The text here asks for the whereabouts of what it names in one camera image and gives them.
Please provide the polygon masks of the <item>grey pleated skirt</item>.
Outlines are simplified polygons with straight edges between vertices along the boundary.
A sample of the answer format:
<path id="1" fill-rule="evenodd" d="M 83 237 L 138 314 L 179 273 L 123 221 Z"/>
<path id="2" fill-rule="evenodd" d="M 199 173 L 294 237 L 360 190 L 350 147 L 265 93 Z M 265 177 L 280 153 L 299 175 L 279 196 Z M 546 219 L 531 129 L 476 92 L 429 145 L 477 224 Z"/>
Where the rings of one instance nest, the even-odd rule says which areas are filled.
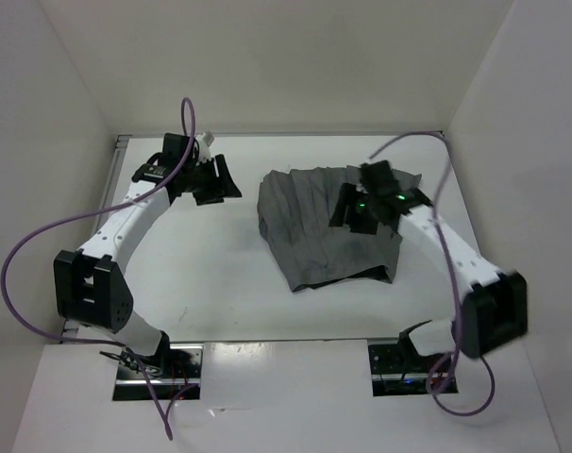
<path id="1" fill-rule="evenodd" d="M 402 239 L 387 226 L 375 235 L 331 227 L 339 191 L 356 185 L 354 166 L 277 170 L 259 188 L 259 232 L 293 293 L 345 279 L 369 278 L 391 284 Z"/>

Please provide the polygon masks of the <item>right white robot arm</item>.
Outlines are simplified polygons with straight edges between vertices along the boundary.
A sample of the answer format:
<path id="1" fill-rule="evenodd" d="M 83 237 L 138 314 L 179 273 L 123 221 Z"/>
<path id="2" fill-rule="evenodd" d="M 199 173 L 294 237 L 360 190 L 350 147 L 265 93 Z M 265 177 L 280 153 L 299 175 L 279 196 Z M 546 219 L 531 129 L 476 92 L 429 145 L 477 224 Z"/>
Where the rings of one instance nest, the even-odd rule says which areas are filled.
<path id="1" fill-rule="evenodd" d="M 380 226 L 394 227 L 448 278 L 454 315 L 400 333 L 397 358 L 405 369 L 420 370 L 437 354 L 477 360 L 527 335 L 527 281 L 484 258 L 436 213 L 420 190 L 374 196 L 345 183 L 329 223 L 366 235 L 377 234 Z"/>

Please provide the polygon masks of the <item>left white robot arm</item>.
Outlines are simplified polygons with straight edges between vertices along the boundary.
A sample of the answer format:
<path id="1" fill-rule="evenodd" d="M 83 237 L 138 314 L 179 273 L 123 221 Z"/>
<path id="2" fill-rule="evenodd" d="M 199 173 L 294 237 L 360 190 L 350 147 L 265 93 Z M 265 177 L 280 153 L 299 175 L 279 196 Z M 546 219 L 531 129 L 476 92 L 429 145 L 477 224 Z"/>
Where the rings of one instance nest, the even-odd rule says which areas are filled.
<path id="1" fill-rule="evenodd" d="M 184 193 L 198 206 L 240 198 L 223 155 L 186 165 L 164 188 L 143 201 L 134 199 L 160 185 L 169 170 L 146 163 L 128 187 L 127 207 L 112 213 L 76 251 L 60 251 L 54 259 L 59 315 L 105 332 L 130 348 L 150 377 L 165 375 L 172 365 L 168 335 L 149 325 L 134 309 L 124 272 L 148 230 Z"/>

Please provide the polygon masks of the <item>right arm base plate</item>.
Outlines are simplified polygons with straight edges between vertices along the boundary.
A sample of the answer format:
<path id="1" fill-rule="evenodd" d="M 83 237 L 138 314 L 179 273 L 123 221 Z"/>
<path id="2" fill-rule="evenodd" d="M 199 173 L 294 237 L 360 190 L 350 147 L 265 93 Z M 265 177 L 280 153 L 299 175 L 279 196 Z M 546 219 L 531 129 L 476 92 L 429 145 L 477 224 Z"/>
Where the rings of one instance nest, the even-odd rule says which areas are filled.
<path id="1" fill-rule="evenodd" d="M 373 397 L 427 394 L 429 370 L 440 354 L 405 359 L 396 341 L 367 345 Z"/>

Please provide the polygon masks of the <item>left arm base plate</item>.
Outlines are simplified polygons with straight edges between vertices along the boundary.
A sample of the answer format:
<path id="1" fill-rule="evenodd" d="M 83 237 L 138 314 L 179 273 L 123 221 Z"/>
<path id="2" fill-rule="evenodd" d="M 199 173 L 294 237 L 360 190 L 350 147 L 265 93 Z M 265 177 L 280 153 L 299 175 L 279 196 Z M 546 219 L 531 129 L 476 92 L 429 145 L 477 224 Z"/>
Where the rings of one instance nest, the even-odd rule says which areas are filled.
<path id="1" fill-rule="evenodd" d="M 174 343 L 171 344 L 177 361 L 166 367 L 161 373 L 149 369 L 150 382 L 160 402 L 177 400 L 197 400 L 201 391 L 201 373 L 204 355 L 203 344 Z M 114 356 L 117 372 L 112 395 L 113 401 L 146 401 L 152 396 L 147 388 L 143 374 L 138 365 L 128 355 L 106 353 Z"/>

